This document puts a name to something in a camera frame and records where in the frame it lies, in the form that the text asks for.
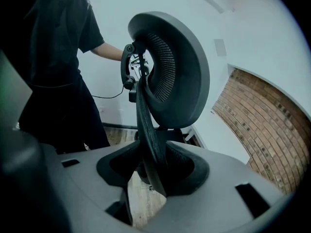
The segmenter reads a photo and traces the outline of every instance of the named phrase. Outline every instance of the black shirt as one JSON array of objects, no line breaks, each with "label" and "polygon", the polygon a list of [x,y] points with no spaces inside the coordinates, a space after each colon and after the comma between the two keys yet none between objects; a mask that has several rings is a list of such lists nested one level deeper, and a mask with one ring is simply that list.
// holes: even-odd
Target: black shirt
[{"label": "black shirt", "polygon": [[88,0],[35,0],[4,52],[28,83],[60,86],[76,80],[77,52],[104,43]]}]

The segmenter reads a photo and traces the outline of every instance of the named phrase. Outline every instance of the brick wall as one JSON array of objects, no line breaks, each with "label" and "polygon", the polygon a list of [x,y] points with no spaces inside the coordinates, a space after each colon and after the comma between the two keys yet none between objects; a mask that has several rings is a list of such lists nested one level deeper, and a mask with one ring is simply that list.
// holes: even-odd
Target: brick wall
[{"label": "brick wall", "polygon": [[236,69],[213,109],[240,139],[255,172],[284,193],[297,189],[309,164],[311,123],[286,95]]}]

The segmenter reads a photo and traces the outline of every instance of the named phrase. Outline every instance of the black pants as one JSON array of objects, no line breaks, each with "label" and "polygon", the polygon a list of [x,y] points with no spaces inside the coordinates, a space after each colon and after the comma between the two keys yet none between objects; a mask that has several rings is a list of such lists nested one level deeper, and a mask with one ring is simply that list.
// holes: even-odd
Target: black pants
[{"label": "black pants", "polygon": [[109,146],[94,99],[81,76],[60,88],[31,86],[30,97],[19,120],[20,128],[58,153]]}]

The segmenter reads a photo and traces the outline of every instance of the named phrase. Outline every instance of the wire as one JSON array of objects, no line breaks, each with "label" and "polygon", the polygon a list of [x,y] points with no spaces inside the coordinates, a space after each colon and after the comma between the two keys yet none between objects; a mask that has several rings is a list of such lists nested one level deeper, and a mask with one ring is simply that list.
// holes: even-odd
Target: wire
[{"label": "wire", "polygon": [[114,99],[114,98],[116,98],[117,96],[119,96],[119,95],[122,94],[123,89],[124,89],[124,85],[123,85],[123,87],[122,87],[122,91],[121,91],[119,94],[115,95],[114,97],[105,98],[105,97],[98,97],[98,96],[93,96],[93,95],[92,95],[92,97],[100,98],[100,99]]}]

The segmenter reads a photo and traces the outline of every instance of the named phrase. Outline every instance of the wooden floor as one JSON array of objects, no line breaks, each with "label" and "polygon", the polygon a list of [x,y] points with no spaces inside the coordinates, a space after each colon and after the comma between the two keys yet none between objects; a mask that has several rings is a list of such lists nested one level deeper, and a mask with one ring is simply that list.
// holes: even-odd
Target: wooden floor
[{"label": "wooden floor", "polygon": [[[110,145],[134,141],[137,130],[125,130],[105,127]],[[134,172],[127,187],[133,227],[141,229],[162,208],[166,198],[154,191],[150,185],[141,181]]]}]

